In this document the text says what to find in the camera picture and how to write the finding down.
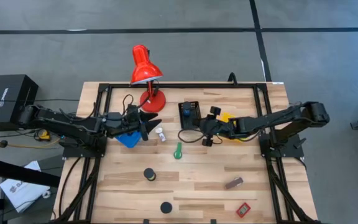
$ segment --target black metal frame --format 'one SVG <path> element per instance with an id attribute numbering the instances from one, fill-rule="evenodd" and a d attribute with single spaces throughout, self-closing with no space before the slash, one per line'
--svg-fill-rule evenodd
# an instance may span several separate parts
<path id="1" fill-rule="evenodd" d="M 260 97 L 259 97 L 259 91 L 261 91 L 263 93 L 263 98 L 264 98 L 264 102 L 266 105 L 267 113 L 268 114 L 272 113 L 272 108 L 270 105 L 269 93 L 267 90 L 266 83 L 238 83 L 236 76 L 233 73 L 230 74 L 228 81 L 232 82 L 232 83 L 159 83 L 158 87 L 159 88 L 250 88 L 254 92 L 257 115 L 263 116 L 262 105 L 260 103 Z M 102 95 L 103 95 L 103 93 L 106 92 L 107 95 L 106 95 L 106 101 L 104 104 L 103 112 L 104 113 L 109 112 L 108 109 L 110 106 L 112 90 L 114 88 L 145 88 L 146 89 L 147 85 L 130 85 L 130 84 L 121 84 L 121 83 L 99 84 L 98 95 L 96 98 L 96 111 L 100 111 Z M 272 140 L 274 142 L 275 141 L 275 129 L 274 128 L 270 128 L 269 135 L 273 138 Z M 273 169 L 273 164 L 272 164 L 270 157 L 265 157 L 265 160 L 266 160 L 267 172 L 268 172 L 268 176 L 269 176 L 270 190 L 272 193 L 273 208 L 274 208 L 274 213 L 275 213 L 275 218 L 276 218 L 277 223 L 310 223 L 310 221 L 308 221 L 308 220 L 301 220 L 300 222 L 296 222 L 294 220 L 293 211 L 297 215 L 305 215 L 305 214 L 303 213 L 302 209 L 296 204 L 296 202 L 291 197 L 291 195 L 288 191 L 287 180 L 285 178 L 285 171 L 284 171 L 282 158 L 276 157 L 278 175 L 275 173 L 275 171 Z M 89 158 L 86 158 L 84 166 L 83 166 L 83 172 L 81 175 L 80 189 L 82 189 L 82 187 L 84 186 L 84 183 L 85 183 L 85 180 L 87 177 L 87 173 L 88 173 L 88 169 L 89 169 L 89 164 L 90 164 Z M 89 195 L 89 199 L 88 199 L 89 202 L 88 202 L 88 207 L 86 209 L 86 219 L 87 220 L 91 220 L 91 216 L 92 216 L 93 202 L 94 202 L 94 196 L 95 196 L 95 192 L 96 192 L 96 184 L 98 181 L 97 173 L 99 171 L 100 159 L 95 160 L 95 166 L 97 168 L 97 172 L 96 172 L 96 178 L 95 178 L 94 182 L 92 183 L 91 191 L 90 191 L 90 195 Z M 283 196 L 285 198 L 285 208 L 286 208 L 288 220 L 282 219 L 282 214 L 281 214 L 280 204 L 278 202 L 278 193 L 277 193 L 276 186 L 279 188 L 279 190 L 281 191 L 281 193 L 283 194 Z M 80 216 L 80 206 L 78 206 L 78 208 L 75 211 L 74 220 L 78 220 L 79 216 Z"/>

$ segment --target wooden table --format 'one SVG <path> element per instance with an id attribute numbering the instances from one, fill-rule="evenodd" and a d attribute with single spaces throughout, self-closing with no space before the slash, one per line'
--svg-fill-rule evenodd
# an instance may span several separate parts
<path id="1" fill-rule="evenodd" d="M 98 82 L 84 83 L 78 116 L 91 113 L 98 85 Z M 267 83 L 267 86 L 273 112 L 287 108 L 284 85 Z M 138 105 L 143 91 L 141 88 L 114 89 L 110 111 L 122 111 L 122 99 L 128 93 Z M 167 104 L 158 118 L 162 119 L 160 125 L 167 141 L 161 142 L 154 132 L 150 133 L 148 141 L 140 141 L 133 149 L 127 149 L 116 139 L 109 140 L 106 155 L 101 159 L 92 222 L 142 223 L 146 218 L 151 223 L 209 223 L 210 219 L 217 219 L 218 223 L 274 223 L 266 163 L 260 155 L 257 139 L 251 142 L 224 139 L 223 144 L 213 147 L 204 147 L 201 142 L 183 143 L 183 157 L 180 160 L 173 157 L 179 142 L 178 103 L 199 101 L 202 117 L 209 113 L 211 106 L 236 116 L 257 116 L 252 90 L 164 88 L 163 92 Z M 199 135 L 191 132 L 184 133 L 183 137 L 194 139 Z M 65 161 L 58 195 L 74 161 L 75 158 Z M 63 209 L 78 192 L 83 161 L 77 163 L 68 179 Z M 292 158 L 284 158 L 283 163 L 290 193 L 306 214 L 317 219 L 305 168 Z M 144 178 L 143 171 L 148 167 L 156 171 L 156 181 Z M 235 177 L 242 177 L 244 183 L 225 190 L 225 183 Z M 282 215 L 286 218 L 281 194 L 279 197 Z M 58 201 L 59 197 L 54 206 L 56 214 Z M 81 218 L 85 217 L 87 202 L 88 194 L 84 197 Z M 162 202 L 173 205 L 171 213 L 160 211 Z M 251 210 L 244 218 L 239 218 L 236 210 L 244 202 Z"/>

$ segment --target black puck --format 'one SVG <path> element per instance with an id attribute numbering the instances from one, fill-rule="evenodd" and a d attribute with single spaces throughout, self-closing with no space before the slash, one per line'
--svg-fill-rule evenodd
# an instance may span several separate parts
<path id="1" fill-rule="evenodd" d="M 172 205 L 169 202 L 164 202 L 161 204 L 161 212 L 164 214 L 168 214 L 172 211 Z"/>
<path id="2" fill-rule="evenodd" d="M 144 170 L 143 175 L 149 181 L 155 180 L 155 172 L 151 168 L 147 168 L 146 170 Z"/>

